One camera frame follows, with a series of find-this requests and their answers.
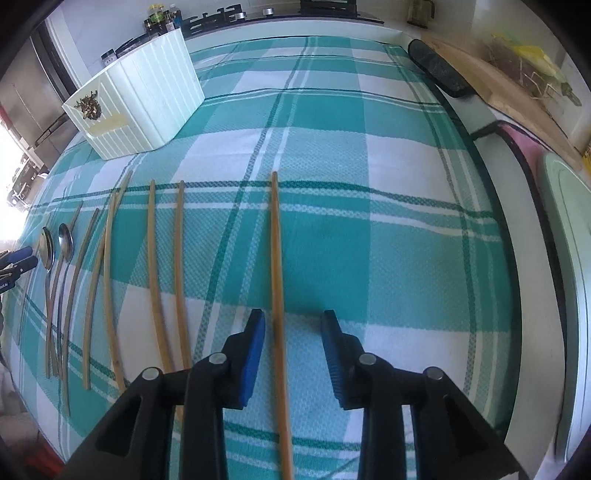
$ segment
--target spoon bowl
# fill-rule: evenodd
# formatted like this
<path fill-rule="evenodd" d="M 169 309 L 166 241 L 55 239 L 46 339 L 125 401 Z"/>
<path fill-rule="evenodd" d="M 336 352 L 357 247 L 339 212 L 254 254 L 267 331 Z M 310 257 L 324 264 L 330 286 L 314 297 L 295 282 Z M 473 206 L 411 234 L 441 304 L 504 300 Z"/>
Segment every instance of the spoon bowl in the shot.
<path fill-rule="evenodd" d="M 43 267 L 49 272 L 53 267 L 53 262 L 56 258 L 56 250 L 53 246 L 53 238 L 51 232 L 46 226 L 41 229 L 41 236 L 39 238 L 39 256 Z"/>
<path fill-rule="evenodd" d="M 61 223 L 57 231 L 57 237 L 60 243 L 61 254 L 67 262 L 72 261 L 74 256 L 74 240 L 70 229 L 65 223 Z"/>

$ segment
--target blue clamp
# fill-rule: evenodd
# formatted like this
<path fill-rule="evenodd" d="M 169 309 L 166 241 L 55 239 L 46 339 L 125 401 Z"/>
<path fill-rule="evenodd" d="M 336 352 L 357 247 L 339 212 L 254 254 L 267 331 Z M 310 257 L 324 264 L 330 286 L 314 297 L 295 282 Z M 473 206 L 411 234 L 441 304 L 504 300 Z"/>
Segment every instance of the blue clamp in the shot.
<path fill-rule="evenodd" d="M 0 255 L 0 293 L 14 288 L 23 273 L 37 266 L 39 260 L 32 253 L 31 247 L 25 247 L 16 252 L 4 252 Z"/>

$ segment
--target table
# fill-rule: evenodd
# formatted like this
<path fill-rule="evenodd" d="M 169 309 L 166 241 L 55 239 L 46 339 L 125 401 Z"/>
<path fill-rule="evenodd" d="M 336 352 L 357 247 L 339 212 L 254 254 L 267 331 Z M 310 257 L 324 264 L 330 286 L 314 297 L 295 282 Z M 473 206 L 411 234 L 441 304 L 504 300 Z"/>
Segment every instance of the table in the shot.
<path fill-rule="evenodd" d="M 113 226 L 113 301 L 125 376 L 161 367 L 148 292 L 148 185 L 157 184 L 160 289 L 180 367 L 173 290 L 176 191 L 184 180 L 184 289 L 193 360 L 240 331 L 253 307 L 270 312 L 270 175 L 280 178 L 288 384 L 298 478 L 356 478 L 362 413 L 332 394 L 319 317 L 335 309 L 346 333 L 398 368 L 443 368 L 493 427 L 511 417 L 520 320 L 499 224 L 461 123 L 403 48 L 339 37 L 243 41 L 191 55 L 206 100 L 156 151 L 102 161 L 72 144 L 48 176 L 21 238 L 57 236 L 83 201 L 74 243 L 95 208 L 133 171 Z M 65 459 L 118 395 L 99 286 L 92 389 L 80 359 L 94 234 L 77 286 L 70 335 L 70 406 L 44 375 L 45 272 L 34 271 L 21 343 L 12 338 L 25 282 L 5 303 L 2 350 L 18 391 Z M 278 478 L 271 329 L 255 392 L 226 411 L 230 478 Z M 407 422 L 407 469 L 415 474 Z M 173 435 L 172 478 L 179 429 Z"/>

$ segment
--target white storage container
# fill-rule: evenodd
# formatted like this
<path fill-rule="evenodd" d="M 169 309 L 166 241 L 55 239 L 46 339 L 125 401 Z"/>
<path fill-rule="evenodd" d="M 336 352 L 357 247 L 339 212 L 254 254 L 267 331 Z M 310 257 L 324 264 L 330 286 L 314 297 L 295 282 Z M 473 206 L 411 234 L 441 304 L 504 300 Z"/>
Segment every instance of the white storage container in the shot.
<path fill-rule="evenodd" d="M 166 145 L 203 99 L 178 29 L 106 66 L 63 109 L 101 158 L 110 160 Z M 76 107 L 81 103 L 91 108 Z"/>

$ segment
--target wooden cutting board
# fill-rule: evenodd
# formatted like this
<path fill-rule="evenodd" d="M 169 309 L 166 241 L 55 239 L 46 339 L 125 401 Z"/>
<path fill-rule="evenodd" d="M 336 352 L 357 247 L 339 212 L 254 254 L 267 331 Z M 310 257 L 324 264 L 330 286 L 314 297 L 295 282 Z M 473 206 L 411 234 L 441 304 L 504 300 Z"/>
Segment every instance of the wooden cutting board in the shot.
<path fill-rule="evenodd" d="M 581 154 L 548 113 L 521 86 L 490 63 L 457 47 L 430 35 L 423 35 L 422 40 L 446 59 L 488 105 L 539 137 L 576 172 L 581 170 Z"/>

